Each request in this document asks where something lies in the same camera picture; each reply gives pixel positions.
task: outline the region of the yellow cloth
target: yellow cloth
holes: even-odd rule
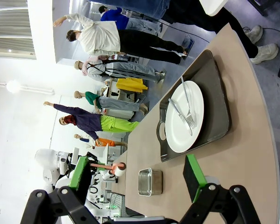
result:
[[[143,84],[141,78],[119,78],[116,87],[120,90],[128,90],[133,92],[143,92],[148,87]]]

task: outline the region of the plate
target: plate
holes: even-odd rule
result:
[[[177,153],[187,151],[195,143],[200,133],[204,116],[203,96],[199,86],[192,81],[184,83],[190,101],[191,113],[196,121],[196,127],[192,129],[191,136],[172,105],[168,105],[165,121],[166,138],[170,148]],[[182,84],[176,88],[171,99],[178,110],[186,117],[189,107]]]

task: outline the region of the green shirt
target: green shirt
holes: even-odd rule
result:
[[[100,97],[99,95],[94,94],[94,93],[92,93],[92,92],[86,92],[86,93],[85,93],[85,97],[86,97],[87,101],[88,101],[91,105],[94,105],[94,104],[93,104],[93,101],[96,100],[96,101],[97,101],[97,107],[98,107],[98,109],[102,109],[102,106],[101,106],[101,104],[100,104],[99,101],[98,101],[98,98]]]

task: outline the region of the silver cutlery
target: silver cutlery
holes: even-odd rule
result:
[[[188,132],[190,133],[190,135],[192,136],[192,130],[191,130],[191,124],[189,123],[188,120],[186,120],[186,118],[179,112],[179,110],[177,109],[175,103],[172,101],[172,99],[168,99],[169,103],[173,106],[174,110],[176,111],[176,113],[178,114],[179,118],[182,120],[183,124],[186,126]]]
[[[188,110],[188,114],[186,115],[186,120],[189,121],[190,123],[190,127],[192,129],[194,129],[196,127],[196,124],[195,124],[195,121],[192,117],[192,114],[191,114],[191,108],[190,108],[190,103],[189,103],[189,99],[188,99],[188,95],[187,95],[187,90],[186,90],[186,85],[185,83],[183,82],[183,78],[181,77],[181,80],[182,80],[182,86],[183,86],[183,90],[185,91],[185,95],[186,95],[186,99],[187,99],[187,102],[188,102],[188,107],[189,107],[189,110]]]

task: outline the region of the neon green pants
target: neon green pants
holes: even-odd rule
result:
[[[138,121],[129,122],[106,115],[102,115],[100,119],[103,132],[131,132],[139,124]]]

